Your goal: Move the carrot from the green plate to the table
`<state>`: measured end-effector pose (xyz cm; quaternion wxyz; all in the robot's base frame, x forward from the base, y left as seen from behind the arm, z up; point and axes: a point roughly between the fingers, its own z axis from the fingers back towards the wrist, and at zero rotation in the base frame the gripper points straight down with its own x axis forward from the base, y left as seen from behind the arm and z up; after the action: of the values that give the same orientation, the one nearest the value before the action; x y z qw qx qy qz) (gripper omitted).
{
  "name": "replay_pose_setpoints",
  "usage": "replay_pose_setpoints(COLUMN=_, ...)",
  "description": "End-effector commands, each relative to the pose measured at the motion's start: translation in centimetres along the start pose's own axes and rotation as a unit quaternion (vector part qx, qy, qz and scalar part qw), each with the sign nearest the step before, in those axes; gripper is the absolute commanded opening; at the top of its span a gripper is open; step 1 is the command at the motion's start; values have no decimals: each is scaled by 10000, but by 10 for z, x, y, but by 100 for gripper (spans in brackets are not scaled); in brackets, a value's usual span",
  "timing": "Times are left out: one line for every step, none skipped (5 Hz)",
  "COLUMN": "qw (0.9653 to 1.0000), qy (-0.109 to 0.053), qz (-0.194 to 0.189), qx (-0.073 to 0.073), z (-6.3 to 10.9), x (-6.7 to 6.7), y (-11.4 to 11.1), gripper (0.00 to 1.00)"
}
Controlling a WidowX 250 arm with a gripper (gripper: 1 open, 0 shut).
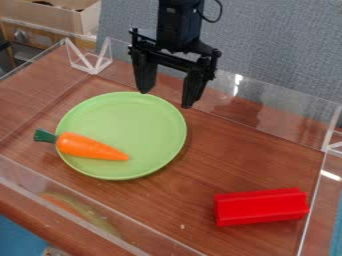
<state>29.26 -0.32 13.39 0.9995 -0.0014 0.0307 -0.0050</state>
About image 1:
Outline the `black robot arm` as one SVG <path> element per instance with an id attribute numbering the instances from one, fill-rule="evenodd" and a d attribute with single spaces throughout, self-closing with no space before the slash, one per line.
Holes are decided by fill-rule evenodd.
<path id="1" fill-rule="evenodd" d="M 206 82 L 214 78 L 221 52 L 200 41 L 201 21 L 216 23 L 204 14 L 204 0 L 158 0 L 156 33 L 132 27 L 128 54 L 136 88 L 148 93 L 156 83 L 157 66 L 185 73 L 181 107 L 200 99 Z"/>

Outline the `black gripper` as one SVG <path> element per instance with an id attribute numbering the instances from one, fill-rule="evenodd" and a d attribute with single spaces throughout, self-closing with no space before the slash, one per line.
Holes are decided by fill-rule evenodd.
<path id="1" fill-rule="evenodd" d="M 202 95 L 206 82 L 214 78 L 221 52 L 198 38 L 177 48 L 174 45 L 161 45 L 152 29 L 130 28 L 129 34 L 128 55 L 132 59 L 136 88 L 142 94 L 150 91 L 156 82 L 157 65 L 186 71 L 181 107 L 190 108 Z"/>

